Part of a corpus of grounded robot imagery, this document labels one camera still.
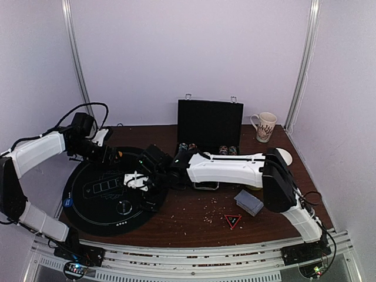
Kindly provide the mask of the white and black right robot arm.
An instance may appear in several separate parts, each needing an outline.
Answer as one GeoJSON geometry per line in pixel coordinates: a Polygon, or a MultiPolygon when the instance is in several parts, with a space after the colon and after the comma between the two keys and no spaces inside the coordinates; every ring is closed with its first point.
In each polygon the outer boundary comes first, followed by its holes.
{"type": "Polygon", "coordinates": [[[176,185],[184,178],[192,183],[234,183],[261,188],[264,207],[282,214],[303,240],[301,244],[282,248],[286,265],[337,254],[337,244],[316,215],[315,204],[302,194],[276,148],[253,155],[213,155],[180,147],[176,156],[170,157],[150,145],[137,161],[141,167],[124,176],[124,185],[131,189],[150,192],[176,185]]]}

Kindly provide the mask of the blue small blind button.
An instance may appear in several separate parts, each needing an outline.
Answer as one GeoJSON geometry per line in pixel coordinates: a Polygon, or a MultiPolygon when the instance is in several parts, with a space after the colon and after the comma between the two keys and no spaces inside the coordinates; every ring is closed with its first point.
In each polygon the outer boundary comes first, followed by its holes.
{"type": "Polygon", "coordinates": [[[62,201],[62,206],[64,208],[69,208],[71,206],[73,206],[73,198],[71,197],[67,197],[65,198],[63,201],[62,201]]]}

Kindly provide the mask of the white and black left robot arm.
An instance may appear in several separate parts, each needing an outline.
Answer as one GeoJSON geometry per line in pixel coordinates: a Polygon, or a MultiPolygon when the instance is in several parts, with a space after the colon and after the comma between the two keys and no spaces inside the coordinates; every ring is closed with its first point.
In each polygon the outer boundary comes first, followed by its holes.
{"type": "Polygon", "coordinates": [[[105,145],[109,128],[98,125],[92,115],[78,112],[77,107],[68,113],[74,115],[69,125],[59,120],[46,132],[18,139],[1,153],[1,213],[7,219],[5,224],[22,226],[55,243],[55,255],[89,267],[101,266],[103,248],[81,244],[75,228],[31,202],[57,202],[68,170],[63,168],[61,158],[54,162],[52,157],[66,153],[99,167],[120,161],[121,152],[105,145]]]}

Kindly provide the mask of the clear black round button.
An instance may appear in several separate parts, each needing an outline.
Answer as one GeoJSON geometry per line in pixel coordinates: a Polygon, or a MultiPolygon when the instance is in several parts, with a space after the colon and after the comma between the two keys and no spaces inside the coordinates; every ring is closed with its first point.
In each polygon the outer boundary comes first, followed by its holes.
{"type": "Polygon", "coordinates": [[[130,201],[128,200],[122,200],[119,201],[118,204],[116,205],[116,211],[120,215],[128,215],[133,209],[133,206],[130,201]]]}

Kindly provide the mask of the black poker chip case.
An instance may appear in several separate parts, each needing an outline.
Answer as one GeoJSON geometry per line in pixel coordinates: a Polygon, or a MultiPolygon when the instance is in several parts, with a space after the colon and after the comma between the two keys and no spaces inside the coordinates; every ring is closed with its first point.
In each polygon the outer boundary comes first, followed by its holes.
{"type": "Polygon", "coordinates": [[[242,103],[181,99],[177,103],[177,145],[174,160],[183,169],[190,156],[179,144],[194,143],[201,152],[219,155],[220,146],[236,146],[240,154],[242,103]]]}

